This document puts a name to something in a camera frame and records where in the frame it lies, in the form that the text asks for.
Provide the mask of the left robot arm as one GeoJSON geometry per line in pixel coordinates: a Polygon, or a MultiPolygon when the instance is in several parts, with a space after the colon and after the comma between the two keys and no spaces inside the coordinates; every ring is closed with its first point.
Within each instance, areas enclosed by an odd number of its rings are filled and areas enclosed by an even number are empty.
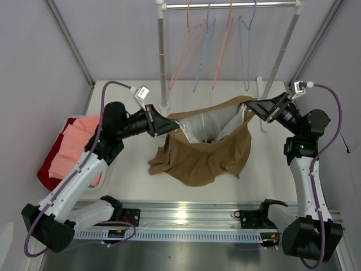
{"type": "Polygon", "coordinates": [[[33,237],[46,249],[58,253],[69,246],[77,233],[94,225],[131,227],[131,223],[122,220],[122,203],[109,195],[81,209],[73,207],[124,149],[124,139],[142,133],[158,137],[178,128],[176,121],[163,117],[151,104],[129,115],[123,103],[108,103],[101,110],[94,136],[69,174],[36,206],[27,204],[23,208],[26,239],[33,237]]]}

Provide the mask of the tan brown skirt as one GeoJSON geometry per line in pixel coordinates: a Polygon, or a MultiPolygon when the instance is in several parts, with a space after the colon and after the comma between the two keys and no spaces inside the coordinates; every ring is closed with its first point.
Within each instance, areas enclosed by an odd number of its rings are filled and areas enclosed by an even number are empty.
{"type": "Polygon", "coordinates": [[[213,107],[172,113],[180,125],[150,160],[149,173],[167,173],[187,186],[205,186],[216,176],[240,177],[251,151],[248,123],[254,116],[246,108],[253,100],[238,96],[213,107]]]}

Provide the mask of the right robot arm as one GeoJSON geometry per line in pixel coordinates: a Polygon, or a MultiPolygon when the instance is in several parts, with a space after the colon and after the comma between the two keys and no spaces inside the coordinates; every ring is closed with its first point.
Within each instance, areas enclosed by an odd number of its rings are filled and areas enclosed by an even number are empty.
{"type": "Polygon", "coordinates": [[[264,228],[274,224],[281,232],[284,254],[316,269],[329,260],[343,236],[341,224],[333,222],[329,213],[319,177],[323,151],[318,148],[318,140],[330,118],[320,109],[300,115],[287,93],[251,100],[246,106],[261,120],[277,121],[293,134],[286,139],[284,155],[296,187],[298,214],[294,215],[282,201],[266,199],[260,205],[258,223],[264,228]]]}

